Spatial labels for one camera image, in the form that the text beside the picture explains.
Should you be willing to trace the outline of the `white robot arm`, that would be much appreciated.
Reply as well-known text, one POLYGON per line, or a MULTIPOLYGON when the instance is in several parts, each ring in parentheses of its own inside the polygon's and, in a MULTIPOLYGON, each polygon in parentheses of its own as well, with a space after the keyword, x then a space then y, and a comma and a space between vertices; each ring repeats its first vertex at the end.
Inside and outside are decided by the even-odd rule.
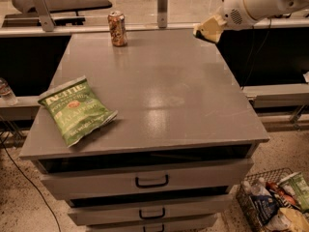
POLYGON ((193 29, 195 38, 217 44, 226 29, 242 30, 275 15, 303 10, 309 0, 224 0, 214 15, 193 29))

